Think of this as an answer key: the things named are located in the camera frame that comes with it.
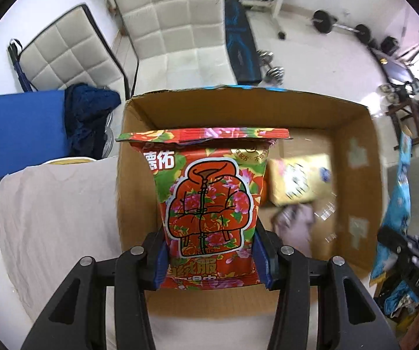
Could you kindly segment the lilac rolled cloth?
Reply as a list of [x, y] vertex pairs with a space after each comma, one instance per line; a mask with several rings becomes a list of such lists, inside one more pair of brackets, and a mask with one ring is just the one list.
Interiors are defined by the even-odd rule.
[[306, 257], [312, 256], [311, 230], [315, 218], [310, 204], [286, 205], [272, 217], [271, 223], [284, 245], [293, 247]]

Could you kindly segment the dark wooden chair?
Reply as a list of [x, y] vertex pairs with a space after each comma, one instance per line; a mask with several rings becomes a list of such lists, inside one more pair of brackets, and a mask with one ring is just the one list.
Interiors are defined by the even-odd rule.
[[401, 103], [391, 104], [387, 107], [385, 114], [392, 121], [398, 142], [400, 142], [401, 133], [406, 130], [411, 138], [411, 145], [419, 146], [419, 101], [417, 99], [408, 97]]

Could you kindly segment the dark blue garment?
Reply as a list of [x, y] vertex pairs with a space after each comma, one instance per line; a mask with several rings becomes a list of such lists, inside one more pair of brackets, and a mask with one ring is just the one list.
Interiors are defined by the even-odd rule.
[[64, 122], [68, 156], [102, 159], [107, 119], [120, 105], [119, 93], [111, 89], [100, 89], [86, 83], [70, 85], [65, 89]]

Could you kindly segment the grey table cloth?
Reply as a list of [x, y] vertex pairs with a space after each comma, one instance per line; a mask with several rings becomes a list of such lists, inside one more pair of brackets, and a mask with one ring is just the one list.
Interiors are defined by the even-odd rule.
[[[7, 274], [31, 320], [38, 318], [81, 257], [101, 261], [121, 253], [116, 217], [117, 158], [83, 164], [43, 164], [0, 182], [0, 249]], [[265, 349], [277, 294], [263, 286], [222, 293], [229, 314], [214, 314], [209, 294], [191, 313], [187, 293], [170, 302], [146, 295], [158, 349]]]

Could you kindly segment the white quilted chair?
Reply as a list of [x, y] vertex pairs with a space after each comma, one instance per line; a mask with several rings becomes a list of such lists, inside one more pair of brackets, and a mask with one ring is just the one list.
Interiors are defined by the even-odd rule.
[[128, 78], [86, 4], [74, 6], [27, 46], [13, 39], [8, 52], [23, 91], [66, 89], [85, 83], [131, 97]]
[[134, 95], [236, 83], [225, 0], [114, 0], [135, 55]]

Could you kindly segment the yellow tissue pack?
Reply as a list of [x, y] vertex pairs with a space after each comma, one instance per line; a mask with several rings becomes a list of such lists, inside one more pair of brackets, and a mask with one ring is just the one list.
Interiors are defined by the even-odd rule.
[[277, 206], [312, 202], [333, 192], [331, 159], [325, 153], [271, 159], [267, 171], [269, 200]]

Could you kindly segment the white quilted chair right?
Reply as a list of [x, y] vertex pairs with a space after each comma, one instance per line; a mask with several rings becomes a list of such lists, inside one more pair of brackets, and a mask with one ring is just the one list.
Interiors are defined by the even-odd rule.
[[236, 83], [225, 0], [114, 0], [135, 55], [134, 95]]

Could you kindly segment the red floral wet wipes pack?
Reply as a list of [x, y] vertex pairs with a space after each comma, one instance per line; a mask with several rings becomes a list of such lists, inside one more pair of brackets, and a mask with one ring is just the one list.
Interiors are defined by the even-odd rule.
[[260, 192], [270, 147], [289, 136], [259, 127], [120, 135], [146, 159], [155, 183], [168, 253], [159, 289], [263, 284], [252, 258]]

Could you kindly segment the white quilted chair left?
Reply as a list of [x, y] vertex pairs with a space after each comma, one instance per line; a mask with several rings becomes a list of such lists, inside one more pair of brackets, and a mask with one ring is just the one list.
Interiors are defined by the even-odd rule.
[[85, 83], [131, 97], [128, 78], [86, 4], [74, 6], [27, 46], [13, 39], [8, 52], [23, 91], [66, 89]]

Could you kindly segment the barbell on floor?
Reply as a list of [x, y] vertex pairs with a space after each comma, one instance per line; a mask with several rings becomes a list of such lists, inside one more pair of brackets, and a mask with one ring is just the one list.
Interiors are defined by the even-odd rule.
[[325, 10], [316, 10], [312, 16], [312, 24], [317, 32], [321, 34], [329, 34], [333, 29], [342, 29], [347, 32], [352, 32], [356, 38], [368, 45], [372, 40], [372, 33], [368, 26], [364, 24], [356, 25], [355, 27], [339, 23], [338, 19]]

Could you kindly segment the blue Nestle milk powder bag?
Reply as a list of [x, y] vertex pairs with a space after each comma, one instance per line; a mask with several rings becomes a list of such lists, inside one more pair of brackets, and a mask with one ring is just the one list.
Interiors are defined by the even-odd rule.
[[[411, 194], [408, 180], [408, 171], [411, 164], [411, 132], [407, 127], [401, 131], [399, 140], [399, 161], [395, 186], [387, 206], [384, 219], [380, 227], [390, 228], [395, 232], [406, 235], [411, 219]], [[384, 282], [389, 276], [392, 267], [397, 264], [397, 254], [385, 245], [376, 244], [376, 256], [369, 285]], [[401, 301], [407, 298], [410, 303], [419, 303], [419, 299], [405, 281], [400, 281], [391, 294], [384, 299], [383, 312], [392, 317], [395, 311], [403, 306]]]

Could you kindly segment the orange snack bag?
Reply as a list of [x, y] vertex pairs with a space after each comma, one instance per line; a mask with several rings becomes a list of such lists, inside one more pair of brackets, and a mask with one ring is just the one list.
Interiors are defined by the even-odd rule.
[[264, 205], [268, 200], [268, 194], [269, 194], [269, 178], [267, 176], [263, 177], [262, 181], [262, 189], [260, 192], [260, 205]]

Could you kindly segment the dumbbell on floor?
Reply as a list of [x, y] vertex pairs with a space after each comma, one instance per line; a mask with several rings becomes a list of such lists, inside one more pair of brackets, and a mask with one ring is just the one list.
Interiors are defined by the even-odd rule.
[[283, 67], [274, 67], [274, 53], [272, 51], [257, 50], [260, 65], [265, 70], [264, 81], [272, 85], [281, 85], [284, 81], [285, 69]]

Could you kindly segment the blue foam mat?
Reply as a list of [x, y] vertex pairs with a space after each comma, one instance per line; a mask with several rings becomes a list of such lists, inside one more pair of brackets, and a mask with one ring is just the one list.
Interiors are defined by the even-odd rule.
[[0, 95], [0, 178], [68, 156], [61, 90]]

